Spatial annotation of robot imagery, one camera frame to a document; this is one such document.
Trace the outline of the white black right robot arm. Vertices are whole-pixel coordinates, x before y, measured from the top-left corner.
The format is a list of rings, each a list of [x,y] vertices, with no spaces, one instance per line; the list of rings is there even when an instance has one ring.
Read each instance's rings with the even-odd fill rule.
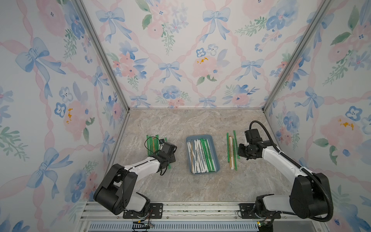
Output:
[[[238,155],[247,160],[264,159],[280,171],[292,185],[289,195],[258,196],[253,210],[258,217],[272,217],[276,213],[320,222],[332,219],[334,206],[329,180],[325,174],[310,172],[269,141],[239,144]]]

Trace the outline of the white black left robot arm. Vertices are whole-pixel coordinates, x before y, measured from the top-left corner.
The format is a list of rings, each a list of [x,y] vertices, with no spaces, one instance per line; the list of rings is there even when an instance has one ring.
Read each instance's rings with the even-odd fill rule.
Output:
[[[96,189],[93,200],[114,215],[147,218],[151,214],[151,201],[146,196],[134,192],[138,181],[160,173],[163,175],[168,165],[174,163],[177,146],[165,142],[161,150],[152,156],[131,165],[114,164]]]

